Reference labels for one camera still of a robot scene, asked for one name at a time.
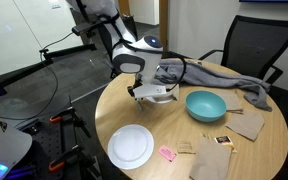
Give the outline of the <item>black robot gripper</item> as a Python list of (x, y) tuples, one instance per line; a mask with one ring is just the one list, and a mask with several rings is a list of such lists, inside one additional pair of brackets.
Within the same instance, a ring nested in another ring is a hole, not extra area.
[(135, 75), (135, 81), (132, 86), (127, 87), (127, 91), (131, 97), (136, 100), (139, 110), (143, 110), (141, 100), (148, 97), (161, 97), (167, 94), (166, 87), (163, 85), (155, 85), (151, 82), (143, 82), (140, 74)]

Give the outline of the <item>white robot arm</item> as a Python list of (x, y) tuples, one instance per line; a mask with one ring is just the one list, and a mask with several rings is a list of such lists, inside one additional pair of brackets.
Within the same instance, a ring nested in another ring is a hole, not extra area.
[(154, 83), (162, 59), (163, 47), (154, 36), (137, 39), (124, 24), (114, 0), (66, 0), (85, 20), (95, 15), (100, 26), (100, 37), (116, 73), (135, 76), (128, 93), (136, 101), (157, 102), (169, 95), (165, 85)]

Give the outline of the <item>white grey robot base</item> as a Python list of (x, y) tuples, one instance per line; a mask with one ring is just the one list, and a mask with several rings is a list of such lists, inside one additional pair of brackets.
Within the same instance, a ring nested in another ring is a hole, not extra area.
[(32, 137), (0, 119), (0, 180), (21, 161), (32, 145)]

